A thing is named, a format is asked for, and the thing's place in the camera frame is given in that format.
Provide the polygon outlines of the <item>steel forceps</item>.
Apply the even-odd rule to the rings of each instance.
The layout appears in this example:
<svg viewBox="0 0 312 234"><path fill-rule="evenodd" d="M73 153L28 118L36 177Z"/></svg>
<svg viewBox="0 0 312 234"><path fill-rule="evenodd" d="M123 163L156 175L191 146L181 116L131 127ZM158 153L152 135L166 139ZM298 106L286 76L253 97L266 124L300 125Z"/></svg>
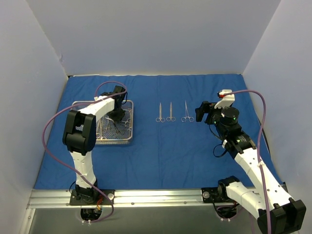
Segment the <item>steel forceps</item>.
<svg viewBox="0 0 312 234"><path fill-rule="evenodd" d="M187 121L194 122L194 118L189 115L188 105L186 101L185 101L185 116L181 118L181 121L182 122L187 122Z"/></svg>

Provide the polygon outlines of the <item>steel wire mesh basket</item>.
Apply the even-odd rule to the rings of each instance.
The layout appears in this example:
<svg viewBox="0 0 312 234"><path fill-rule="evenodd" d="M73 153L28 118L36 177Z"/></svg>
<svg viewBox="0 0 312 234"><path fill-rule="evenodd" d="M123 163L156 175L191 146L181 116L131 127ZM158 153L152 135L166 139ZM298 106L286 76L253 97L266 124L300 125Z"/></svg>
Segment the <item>steel wire mesh basket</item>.
<svg viewBox="0 0 312 234"><path fill-rule="evenodd" d="M96 144L127 144L132 139L133 130L126 131L119 122L114 123L108 118L107 113L114 109L115 101L111 97L99 96L95 101L75 101L68 113L63 143L65 145L73 144L87 149L92 149ZM127 106L126 109L132 111L133 124L133 106ZM106 139L96 139L96 126L101 118L109 119L110 127Z"/></svg>

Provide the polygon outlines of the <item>blue surgical wrap cloth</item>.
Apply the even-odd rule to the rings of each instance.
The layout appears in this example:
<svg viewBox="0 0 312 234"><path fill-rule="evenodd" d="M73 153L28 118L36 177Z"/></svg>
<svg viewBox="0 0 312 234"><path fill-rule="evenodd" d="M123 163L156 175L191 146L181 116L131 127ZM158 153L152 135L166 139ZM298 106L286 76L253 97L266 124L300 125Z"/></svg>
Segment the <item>blue surgical wrap cloth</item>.
<svg viewBox="0 0 312 234"><path fill-rule="evenodd" d="M239 124L257 140L259 121L251 98L245 93L242 75L70 77L59 109L75 101L92 100L96 91L109 92L115 82L126 85L134 103L133 138L126 145L97 145L92 151L94 173L103 189L191 189L214 187L229 176L245 186L252 182L244 170L223 154L214 127L204 122L182 122L185 101L189 115L203 101L218 101L223 89L240 91L234 107L240 112ZM159 103L165 122L156 122ZM166 120L173 105L174 122Z"/></svg>

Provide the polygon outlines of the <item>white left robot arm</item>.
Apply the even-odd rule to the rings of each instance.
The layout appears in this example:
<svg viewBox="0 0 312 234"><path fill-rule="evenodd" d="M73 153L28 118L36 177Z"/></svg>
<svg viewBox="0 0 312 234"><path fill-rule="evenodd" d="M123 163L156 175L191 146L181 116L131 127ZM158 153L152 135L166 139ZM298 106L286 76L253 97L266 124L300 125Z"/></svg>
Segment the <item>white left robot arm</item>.
<svg viewBox="0 0 312 234"><path fill-rule="evenodd" d="M75 190L86 204L98 200L97 179L93 171L92 150L96 144L96 123L105 115L114 122L125 116L122 103L127 91L116 85L93 103L67 114L62 142L70 152L77 173Z"/></svg>

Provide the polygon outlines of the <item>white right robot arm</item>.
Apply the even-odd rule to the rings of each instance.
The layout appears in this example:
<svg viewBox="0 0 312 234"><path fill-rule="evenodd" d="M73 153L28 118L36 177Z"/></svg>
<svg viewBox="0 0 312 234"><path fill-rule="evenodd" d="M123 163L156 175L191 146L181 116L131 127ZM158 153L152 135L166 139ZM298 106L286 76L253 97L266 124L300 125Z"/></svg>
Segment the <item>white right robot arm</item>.
<svg viewBox="0 0 312 234"><path fill-rule="evenodd" d="M214 126L215 137L224 153L244 170L256 192L249 190L235 176L221 179L215 193L203 197L215 203L216 199L234 201L256 220L263 234L291 234L302 227L306 206L295 200L279 184L260 155L261 133L254 142L238 123L239 110L233 107L235 91L223 89L218 92L219 102L204 101L196 108L196 121Z"/></svg>

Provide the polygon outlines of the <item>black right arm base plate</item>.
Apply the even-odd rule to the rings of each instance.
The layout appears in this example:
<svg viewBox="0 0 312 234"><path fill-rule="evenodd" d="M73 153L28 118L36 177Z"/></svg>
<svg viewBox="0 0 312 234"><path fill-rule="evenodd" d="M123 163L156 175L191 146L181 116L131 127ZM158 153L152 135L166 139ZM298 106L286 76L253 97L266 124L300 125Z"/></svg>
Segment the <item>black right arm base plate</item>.
<svg viewBox="0 0 312 234"><path fill-rule="evenodd" d="M218 187L204 187L201 188L201 197L203 203L233 203L238 204L227 197L224 192L220 192Z"/></svg>

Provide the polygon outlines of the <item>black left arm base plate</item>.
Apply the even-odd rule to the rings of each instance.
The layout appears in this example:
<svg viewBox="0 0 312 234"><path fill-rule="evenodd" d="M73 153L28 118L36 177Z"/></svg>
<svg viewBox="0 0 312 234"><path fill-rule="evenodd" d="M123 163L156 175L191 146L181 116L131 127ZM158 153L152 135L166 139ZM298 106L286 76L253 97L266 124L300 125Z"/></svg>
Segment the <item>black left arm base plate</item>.
<svg viewBox="0 0 312 234"><path fill-rule="evenodd" d="M115 197L115 190L101 190L112 202ZM98 194L93 200L90 198L82 198L77 195L76 190L71 191L69 205L71 206L87 206L87 205L97 205L101 201L101 205L110 205L110 202L102 194Z"/></svg>

